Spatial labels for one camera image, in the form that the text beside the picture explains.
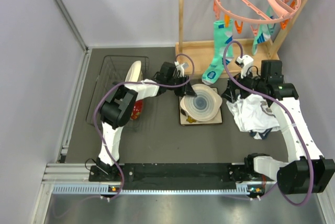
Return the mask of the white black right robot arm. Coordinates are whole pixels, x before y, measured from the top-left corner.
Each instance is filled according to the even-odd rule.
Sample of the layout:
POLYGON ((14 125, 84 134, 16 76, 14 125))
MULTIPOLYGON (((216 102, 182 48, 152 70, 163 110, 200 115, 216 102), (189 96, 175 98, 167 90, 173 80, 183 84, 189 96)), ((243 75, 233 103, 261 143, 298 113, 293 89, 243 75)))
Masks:
POLYGON ((261 74, 251 72, 253 59, 244 55, 236 59, 241 72, 230 76, 222 94, 229 102, 246 101, 252 95, 265 99, 279 124, 288 161, 278 161, 267 154, 250 154, 244 173, 251 180, 261 175, 277 182, 285 195, 322 193, 334 175, 334 160, 326 159, 315 145, 304 121, 297 90, 285 83, 280 60, 263 60, 261 74))

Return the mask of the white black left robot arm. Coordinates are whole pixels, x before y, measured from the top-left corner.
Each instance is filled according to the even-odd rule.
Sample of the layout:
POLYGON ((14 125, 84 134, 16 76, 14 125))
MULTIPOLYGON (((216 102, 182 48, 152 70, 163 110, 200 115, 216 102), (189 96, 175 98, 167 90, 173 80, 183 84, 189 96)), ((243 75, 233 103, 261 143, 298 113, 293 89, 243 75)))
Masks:
POLYGON ((119 173, 117 161, 120 137, 124 126, 133 115, 136 102, 160 96, 167 90, 173 91, 178 97, 197 96, 189 83, 190 77, 185 74, 187 63, 164 62, 160 71, 156 72, 151 80, 140 79, 141 67, 141 61, 134 62, 128 70, 125 81, 116 83, 94 111, 94 125, 97 127, 96 116, 100 114, 103 129, 98 131, 102 137, 102 147, 94 167, 110 181, 114 180, 119 173))

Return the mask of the square floral ceramic plate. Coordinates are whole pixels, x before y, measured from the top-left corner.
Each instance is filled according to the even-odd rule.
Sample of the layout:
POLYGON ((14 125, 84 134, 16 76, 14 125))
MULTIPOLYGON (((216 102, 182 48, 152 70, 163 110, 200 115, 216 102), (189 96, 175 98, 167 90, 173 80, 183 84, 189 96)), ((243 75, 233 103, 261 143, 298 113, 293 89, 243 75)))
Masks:
POLYGON ((181 125, 215 125, 222 124, 222 98, 218 89, 204 84, 192 85, 196 97, 180 98, 181 125))

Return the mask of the cream round plate with drawing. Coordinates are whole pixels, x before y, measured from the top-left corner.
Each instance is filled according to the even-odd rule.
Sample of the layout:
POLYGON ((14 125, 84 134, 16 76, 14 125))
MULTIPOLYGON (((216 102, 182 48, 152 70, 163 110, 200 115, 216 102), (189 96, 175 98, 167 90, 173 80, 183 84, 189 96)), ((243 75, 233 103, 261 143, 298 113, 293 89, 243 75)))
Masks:
POLYGON ((125 81, 126 82, 139 82, 142 80, 142 63, 141 61, 135 61, 128 70, 125 81))

